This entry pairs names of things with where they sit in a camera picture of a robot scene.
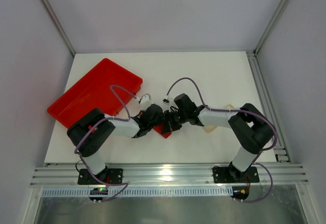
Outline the red paper napkin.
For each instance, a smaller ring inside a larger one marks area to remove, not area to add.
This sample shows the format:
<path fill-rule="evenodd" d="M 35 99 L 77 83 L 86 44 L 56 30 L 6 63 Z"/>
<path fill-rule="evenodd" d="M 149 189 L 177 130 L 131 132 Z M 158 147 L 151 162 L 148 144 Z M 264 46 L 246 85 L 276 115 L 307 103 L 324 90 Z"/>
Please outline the red paper napkin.
<path fill-rule="evenodd" d="M 169 129 L 167 129 L 164 123 L 154 126 L 153 129 L 158 134 L 160 134 L 163 138 L 168 138 L 172 134 L 172 132 Z"/>

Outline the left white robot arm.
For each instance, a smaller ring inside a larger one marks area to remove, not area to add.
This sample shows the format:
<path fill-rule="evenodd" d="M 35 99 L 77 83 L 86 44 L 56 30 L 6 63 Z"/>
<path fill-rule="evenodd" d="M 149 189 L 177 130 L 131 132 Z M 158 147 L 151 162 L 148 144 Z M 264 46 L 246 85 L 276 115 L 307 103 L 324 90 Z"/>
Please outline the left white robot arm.
<path fill-rule="evenodd" d="M 83 179 L 93 178 L 95 182 L 111 185 L 108 170 L 101 158 L 99 149 L 110 136 L 139 138 L 145 136 L 153 127 L 164 120 L 162 108 L 151 104 L 129 119 L 110 117 L 95 108 L 67 130 L 67 136 L 75 146 L 77 154 L 88 171 Z"/>

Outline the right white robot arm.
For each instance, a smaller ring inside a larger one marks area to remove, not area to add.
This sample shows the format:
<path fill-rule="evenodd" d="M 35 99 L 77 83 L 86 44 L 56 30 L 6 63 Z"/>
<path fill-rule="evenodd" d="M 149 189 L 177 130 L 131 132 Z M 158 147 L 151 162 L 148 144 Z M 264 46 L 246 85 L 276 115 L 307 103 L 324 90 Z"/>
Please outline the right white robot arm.
<path fill-rule="evenodd" d="M 195 126 L 230 128 L 240 143 L 240 148 L 228 166 L 212 168 L 215 183 L 258 183 L 257 168 L 253 165 L 265 145 L 276 136 L 274 126 L 252 104 L 239 109 L 210 108 L 195 105 L 188 95 L 180 94 L 174 99 L 175 106 L 165 111 L 160 125 L 161 135 L 181 129 L 185 123 Z"/>

